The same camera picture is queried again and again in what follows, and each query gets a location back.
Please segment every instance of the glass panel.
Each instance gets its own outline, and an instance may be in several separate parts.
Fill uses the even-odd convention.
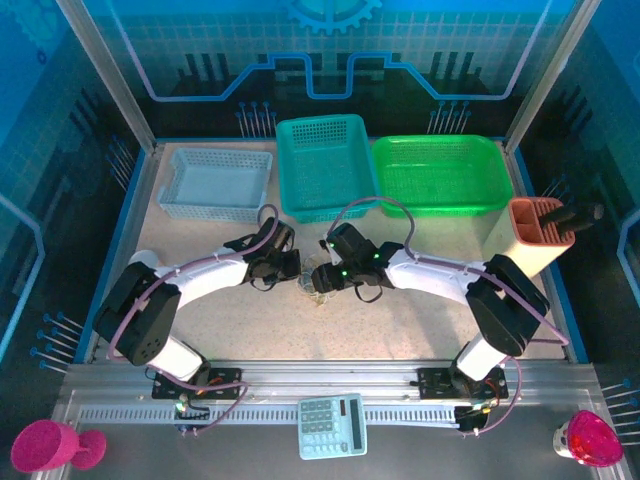
[[[79,328],[43,315],[84,324],[138,154],[55,2],[27,3],[0,0],[0,471],[50,414]]]
[[[501,136],[573,3],[87,6],[157,136],[268,137],[280,120],[343,112],[370,135]]]
[[[640,238],[637,214],[630,217],[640,205],[640,12],[634,7],[602,2],[522,144],[536,193],[604,205],[604,218],[579,232],[558,264],[591,359],[626,369],[614,383],[637,372],[640,349],[633,290]]]

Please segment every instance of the gear logo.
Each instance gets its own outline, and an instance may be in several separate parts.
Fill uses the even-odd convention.
[[[24,34],[40,49],[58,30],[55,8],[54,0],[0,0],[0,13],[13,14]]]
[[[359,28],[360,21],[371,19],[371,11],[381,6],[380,0],[284,0],[290,20],[298,20],[303,28],[311,27],[313,33],[324,30],[327,35]]]

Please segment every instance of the green basket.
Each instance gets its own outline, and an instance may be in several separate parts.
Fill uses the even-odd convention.
[[[373,145],[382,195],[418,217],[482,215],[513,196],[498,146],[477,135],[385,137]],[[382,203],[390,217],[398,207]]]

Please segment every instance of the pink cup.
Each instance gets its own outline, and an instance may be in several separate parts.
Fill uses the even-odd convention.
[[[69,425],[38,420],[20,432],[11,448],[11,463],[22,473],[53,470],[71,462],[86,470],[104,457],[107,441],[102,432],[78,435]]]

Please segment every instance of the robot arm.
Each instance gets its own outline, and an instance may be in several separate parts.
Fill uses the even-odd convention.
[[[464,263],[416,253],[418,261],[398,243],[386,242],[377,248],[348,223],[336,228],[321,245],[332,258],[332,263],[319,266],[312,274],[314,287],[321,293],[350,287],[357,292],[367,284],[379,286],[381,292],[382,287],[420,290],[469,306],[480,333],[451,366],[458,390],[470,391],[470,384],[482,381],[505,357],[522,355],[540,325],[521,305],[501,297],[491,282],[469,269],[495,275],[540,314],[549,309],[531,280],[502,255],[486,263]]]
[[[268,219],[257,234],[227,242],[213,256],[243,252],[257,245],[271,231]],[[298,250],[290,249],[294,232],[278,222],[275,233],[258,250],[212,261],[200,268],[180,272],[160,285],[144,308],[133,317],[116,348],[133,365],[148,365],[182,381],[201,385],[207,378],[209,363],[194,349],[170,335],[176,312],[187,303],[226,287],[244,283],[255,286],[261,279],[270,290],[277,283],[300,274]],[[111,341],[135,300],[158,278],[174,268],[151,268],[141,262],[129,265],[96,315],[94,330]]]

